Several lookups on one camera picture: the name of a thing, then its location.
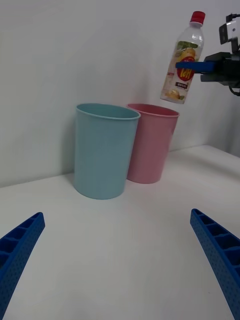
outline table surface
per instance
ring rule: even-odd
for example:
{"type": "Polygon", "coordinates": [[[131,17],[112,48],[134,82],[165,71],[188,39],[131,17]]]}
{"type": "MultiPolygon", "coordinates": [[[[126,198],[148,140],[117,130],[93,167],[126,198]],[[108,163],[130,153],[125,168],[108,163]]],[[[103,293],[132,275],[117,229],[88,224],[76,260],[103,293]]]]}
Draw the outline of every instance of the table surface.
{"type": "Polygon", "coordinates": [[[190,226],[198,208],[240,238],[240,159],[210,146],[171,152],[161,181],[111,200],[73,175],[0,189],[3,236],[36,212],[46,228],[4,320],[231,320],[190,226]]]}

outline juice bottle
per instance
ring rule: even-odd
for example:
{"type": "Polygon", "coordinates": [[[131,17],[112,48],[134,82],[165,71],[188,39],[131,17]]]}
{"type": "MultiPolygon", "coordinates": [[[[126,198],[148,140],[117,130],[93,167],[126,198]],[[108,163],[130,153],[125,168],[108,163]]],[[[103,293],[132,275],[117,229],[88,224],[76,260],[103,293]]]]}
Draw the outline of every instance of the juice bottle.
{"type": "Polygon", "coordinates": [[[191,69],[176,69],[177,62],[198,61],[204,47],[204,35],[201,30],[205,13],[193,12],[189,27],[176,41],[175,49],[168,67],[167,75],[160,98],[176,104],[184,104],[194,71],[191,69]]]}

